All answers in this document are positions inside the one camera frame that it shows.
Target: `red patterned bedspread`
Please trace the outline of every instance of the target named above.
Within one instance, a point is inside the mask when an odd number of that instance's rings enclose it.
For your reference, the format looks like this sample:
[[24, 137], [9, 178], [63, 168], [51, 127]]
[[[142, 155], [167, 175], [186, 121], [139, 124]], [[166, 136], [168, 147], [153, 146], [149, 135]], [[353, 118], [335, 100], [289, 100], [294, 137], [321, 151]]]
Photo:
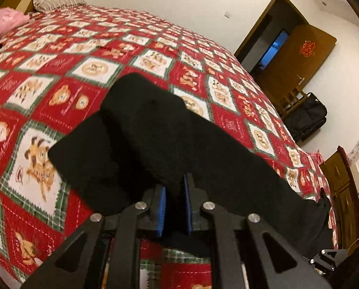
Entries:
[[[296, 146], [261, 89], [212, 40], [126, 9], [86, 6], [33, 18], [0, 41], [0, 263], [19, 281], [91, 214], [49, 162], [48, 149], [98, 110], [127, 73], [180, 96], [262, 156], [302, 198], [317, 200], [320, 187], [329, 194], [320, 168]], [[143, 243], [150, 289], [160, 286], [161, 269], [161, 288], [209, 285], [207, 263]]]

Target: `wooden door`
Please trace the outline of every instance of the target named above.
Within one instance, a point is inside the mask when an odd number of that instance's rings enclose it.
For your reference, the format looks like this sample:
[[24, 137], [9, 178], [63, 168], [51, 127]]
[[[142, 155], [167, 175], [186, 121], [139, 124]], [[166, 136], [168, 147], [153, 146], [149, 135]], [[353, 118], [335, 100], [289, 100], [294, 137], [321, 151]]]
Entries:
[[295, 88], [302, 89], [333, 50], [336, 38], [308, 24], [297, 26], [267, 67], [255, 77], [257, 84], [281, 101]]

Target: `black metal frame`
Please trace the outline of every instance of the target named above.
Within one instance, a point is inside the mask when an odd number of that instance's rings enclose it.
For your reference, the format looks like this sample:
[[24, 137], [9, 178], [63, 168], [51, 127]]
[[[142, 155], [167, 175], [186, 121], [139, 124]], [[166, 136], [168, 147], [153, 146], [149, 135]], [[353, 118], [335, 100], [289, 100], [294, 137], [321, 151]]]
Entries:
[[[257, 214], [241, 217], [208, 202], [191, 174], [184, 180], [189, 232], [211, 247], [212, 287], [245, 289], [242, 262], [250, 288], [327, 289], [329, 283]], [[138, 289], [140, 238], [160, 235], [156, 211], [162, 186], [120, 214], [94, 214], [82, 224], [23, 284], [22, 289], [99, 289], [109, 259], [107, 288]], [[112, 251], [110, 245], [114, 238]], [[329, 264], [327, 276], [336, 268]]]

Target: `dog print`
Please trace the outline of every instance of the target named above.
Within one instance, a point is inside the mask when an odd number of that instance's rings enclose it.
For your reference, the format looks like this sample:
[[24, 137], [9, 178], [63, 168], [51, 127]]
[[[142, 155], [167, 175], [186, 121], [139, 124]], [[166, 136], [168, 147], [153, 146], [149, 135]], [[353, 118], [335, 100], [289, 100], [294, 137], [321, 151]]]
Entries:
[[36, 258], [36, 248], [35, 245], [25, 240], [22, 235], [18, 232], [15, 232], [15, 237], [19, 242], [20, 252], [22, 254], [23, 264], [40, 266], [43, 262]]
[[38, 139], [37, 136], [32, 137], [31, 145], [24, 153], [24, 157], [29, 161], [29, 168], [26, 174], [40, 186], [40, 194], [44, 202], [47, 201], [45, 192], [50, 192], [51, 186], [55, 178], [55, 168], [48, 159], [49, 145], [44, 145], [44, 139]]

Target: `black suitcase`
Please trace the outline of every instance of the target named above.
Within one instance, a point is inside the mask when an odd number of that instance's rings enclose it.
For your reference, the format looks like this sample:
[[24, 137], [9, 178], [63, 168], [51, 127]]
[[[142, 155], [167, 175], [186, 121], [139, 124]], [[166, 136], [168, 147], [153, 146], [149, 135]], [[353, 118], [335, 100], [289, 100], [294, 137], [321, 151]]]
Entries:
[[304, 141], [327, 121], [327, 108], [312, 92], [307, 95], [307, 99], [284, 119], [295, 142]]

